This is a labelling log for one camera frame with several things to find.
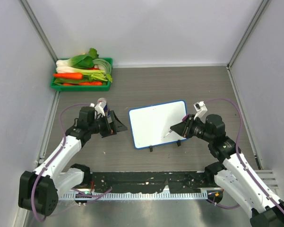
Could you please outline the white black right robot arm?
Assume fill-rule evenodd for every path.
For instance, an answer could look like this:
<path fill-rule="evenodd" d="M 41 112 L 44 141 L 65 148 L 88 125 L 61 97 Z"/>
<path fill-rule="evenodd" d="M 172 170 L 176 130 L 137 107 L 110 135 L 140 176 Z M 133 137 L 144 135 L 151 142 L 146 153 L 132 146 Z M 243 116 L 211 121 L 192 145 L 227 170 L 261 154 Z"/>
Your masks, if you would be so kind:
<path fill-rule="evenodd" d="M 202 122 L 189 115 L 170 129 L 186 139 L 195 136 L 208 142 L 218 161 L 206 166 L 206 185 L 224 189 L 246 212 L 253 227 L 284 227 L 284 200 L 263 182 L 237 144 L 226 136 L 221 116 L 210 114 Z"/>

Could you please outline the blue framed whiteboard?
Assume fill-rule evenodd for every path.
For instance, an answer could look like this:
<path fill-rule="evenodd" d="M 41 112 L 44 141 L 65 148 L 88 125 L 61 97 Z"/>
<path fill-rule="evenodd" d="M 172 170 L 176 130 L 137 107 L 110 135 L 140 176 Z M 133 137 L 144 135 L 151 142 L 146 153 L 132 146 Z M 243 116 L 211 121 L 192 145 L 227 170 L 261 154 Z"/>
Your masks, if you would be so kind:
<path fill-rule="evenodd" d="M 185 140 L 170 127 L 187 115 L 184 100 L 134 108 L 129 111 L 129 122 L 136 149 L 150 148 Z"/>

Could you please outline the white marker with magenta cap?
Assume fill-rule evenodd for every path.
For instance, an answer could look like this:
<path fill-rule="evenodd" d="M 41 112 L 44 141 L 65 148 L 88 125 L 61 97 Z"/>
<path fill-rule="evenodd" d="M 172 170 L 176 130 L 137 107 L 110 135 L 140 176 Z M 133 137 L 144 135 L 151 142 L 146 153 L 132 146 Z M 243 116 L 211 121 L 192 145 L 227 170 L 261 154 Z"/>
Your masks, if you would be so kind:
<path fill-rule="evenodd" d="M 182 122 L 185 121 L 188 116 L 189 116 L 189 114 L 187 114 L 186 116 L 184 116 L 181 121 L 182 121 Z M 168 136 L 169 134 L 171 134 L 171 133 L 172 133 L 172 130 L 169 130 L 169 131 L 163 136 L 163 138 L 167 137 L 167 136 Z"/>

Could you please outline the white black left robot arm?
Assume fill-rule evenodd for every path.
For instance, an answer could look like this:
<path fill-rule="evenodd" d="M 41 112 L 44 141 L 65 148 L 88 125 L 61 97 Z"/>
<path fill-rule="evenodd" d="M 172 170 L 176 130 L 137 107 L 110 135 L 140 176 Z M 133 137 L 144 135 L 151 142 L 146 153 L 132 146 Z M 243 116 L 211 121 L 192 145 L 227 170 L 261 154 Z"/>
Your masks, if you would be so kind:
<path fill-rule="evenodd" d="M 34 171 L 24 171 L 20 177 L 18 206 L 32 211 L 36 218 L 50 216 L 59 198 L 72 188 L 85 189 L 90 185 L 92 174 L 86 165 L 73 164 L 64 174 L 62 170 L 92 135 L 105 138 L 128 129 L 114 111 L 107 117 L 99 105 L 80 104 L 80 107 L 78 118 L 70 128 L 63 130 L 57 148 Z"/>

